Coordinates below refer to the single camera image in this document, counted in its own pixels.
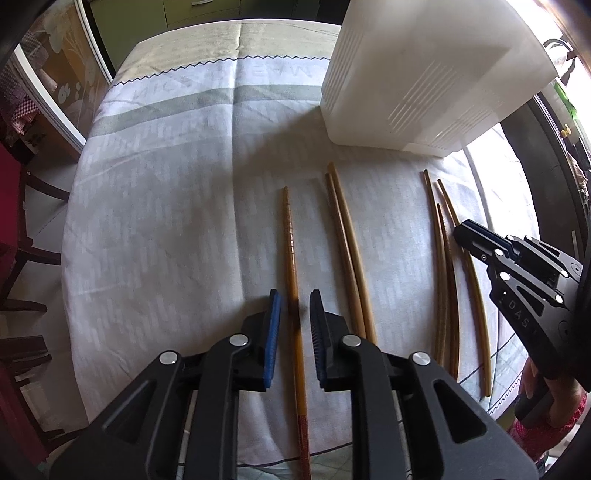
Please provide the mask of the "person's right hand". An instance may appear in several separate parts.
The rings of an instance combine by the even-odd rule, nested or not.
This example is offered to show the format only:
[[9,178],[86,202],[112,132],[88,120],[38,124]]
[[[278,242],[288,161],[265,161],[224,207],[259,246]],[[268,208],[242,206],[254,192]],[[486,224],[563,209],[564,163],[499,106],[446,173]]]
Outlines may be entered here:
[[516,418],[527,428],[542,423],[562,428],[570,422],[585,395],[574,378],[546,379],[528,358],[522,371]]

